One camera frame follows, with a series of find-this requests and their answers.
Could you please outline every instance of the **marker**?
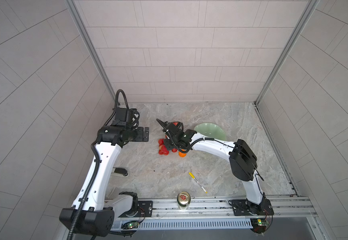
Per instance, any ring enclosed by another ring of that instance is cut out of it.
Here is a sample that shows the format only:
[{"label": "marker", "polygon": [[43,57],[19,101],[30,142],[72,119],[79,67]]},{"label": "marker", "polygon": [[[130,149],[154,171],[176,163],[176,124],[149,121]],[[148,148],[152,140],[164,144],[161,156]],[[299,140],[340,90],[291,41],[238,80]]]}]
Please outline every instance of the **marker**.
[{"label": "marker", "polygon": [[196,177],[191,172],[189,172],[189,175],[197,182],[197,184],[203,189],[203,191],[207,193],[205,188],[198,182],[198,180],[196,180]]}]

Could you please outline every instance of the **gray floor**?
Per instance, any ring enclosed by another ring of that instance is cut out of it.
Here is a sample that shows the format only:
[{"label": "gray floor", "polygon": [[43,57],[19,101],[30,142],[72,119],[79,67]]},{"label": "gray floor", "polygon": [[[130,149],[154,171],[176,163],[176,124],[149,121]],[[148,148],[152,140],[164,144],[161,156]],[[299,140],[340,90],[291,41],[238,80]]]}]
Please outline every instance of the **gray floor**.
[{"label": "gray floor", "polygon": [[[233,176],[229,162],[201,151],[190,151],[181,158],[178,152],[158,155],[158,139],[164,138],[155,120],[181,121],[184,129],[203,122],[218,124],[228,141],[243,139],[257,156],[261,183],[267,195],[291,194],[291,187],[272,149],[252,103],[175,103],[130,104],[140,112],[139,126],[150,128],[149,142],[130,142],[119,154],[115,166],[129,170],[128,178],[111,177],[106,196],[119,191],[138,193],[139,198],[176,197],[188,191],[192,197],[244,196],[240,180]],[[189,176],[192,172],[208,194]]]}]

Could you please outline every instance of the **yellow marker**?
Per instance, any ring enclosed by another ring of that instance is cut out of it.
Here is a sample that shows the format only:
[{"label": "yellow marker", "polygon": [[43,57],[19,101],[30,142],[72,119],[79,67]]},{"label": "yellow marker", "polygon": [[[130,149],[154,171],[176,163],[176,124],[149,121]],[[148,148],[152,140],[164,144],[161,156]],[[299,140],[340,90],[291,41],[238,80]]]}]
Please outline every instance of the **yellow marker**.
[{"label": "yellow marker", "polygon": [[196,180],[196,177],[191,172],[189,172],[189,175],[197,182],[197,184],[203,189],[203,191],[205,191],[205,193],[207,193],[205,188],[198,182],[198,180]]}]

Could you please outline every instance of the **tiled wall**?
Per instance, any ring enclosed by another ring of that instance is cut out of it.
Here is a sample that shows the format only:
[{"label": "tiled wall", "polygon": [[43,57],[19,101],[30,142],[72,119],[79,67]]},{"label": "tiled wall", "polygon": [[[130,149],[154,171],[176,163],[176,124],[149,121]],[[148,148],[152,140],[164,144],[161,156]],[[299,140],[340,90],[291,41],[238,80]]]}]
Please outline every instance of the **tiled wall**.
[{"label": "tiled wall", "polygon": [[130,102],[254,101],[306,4],[75,1]]},{"label": "tiled wall", "polygon": [[113,104],[63,0],[0,0],[0,239],[52,239]]},{"label": "tiled wall", "polygon": [[348,239],[348,0],[321,0],[259,108],[331,240]]}]

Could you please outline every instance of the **metal corner post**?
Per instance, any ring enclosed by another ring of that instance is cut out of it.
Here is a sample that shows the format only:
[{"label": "metal corner post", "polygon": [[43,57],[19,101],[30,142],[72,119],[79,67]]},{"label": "metal corner post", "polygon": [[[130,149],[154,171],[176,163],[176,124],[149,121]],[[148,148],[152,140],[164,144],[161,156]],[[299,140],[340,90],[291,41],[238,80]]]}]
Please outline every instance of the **metal corner post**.
[{"label": "metal corner post", "polygon": [[82,19],[80,18],[80,15],[75,7],[74,0],[65,0],[66,7],[69,10],[71,17],[73,21],[75,22],[75,25],[80,33],[80,36],[83,39],[84,44],[87,47],[87,50],[89,51],[92,60],[94,62],[94,65],[96,69],[98,70],[100,76],[102,77],[104,84],[106,85],[107,89],[109,90],[113,100],[115,100],[115,92],[112,89],[110,85],[109,78],[106,75],[106,72],[104,71],[104,68],[102,64],[100,63],[100,59],[98,57],[97,52],[95,51],[95,48],[90,40],[89,34],[86,31],[86,28],[83,25]]},{"label": "metal corner post", "polygon": [[259,93],[257,99],[254,101],[256,105],[258,105],[265,95],[267,89],[269,89],[270,84],[273,82],[275,76],[277,75],[279,69],[281,69],[283,62],[285,61],[287,55],[289,55],[289,52],[291,51],[293,45],[295,44],[296,40],[298,39],[299,35],[301,34],[303,28],[305,27],[307,21],[309,20],[310,16],[312,15],[313,11],[315,10],[315,6],[320,0],[310,0],[304,11],[302,12],[301,17],[299,18],[296,26],[294,27],[285,47],[283,48],[281,54],[279,55],[277,62],[275,63],[272,71],[270,72],[265,84],[263,85],[263,88],[261,92]]}]

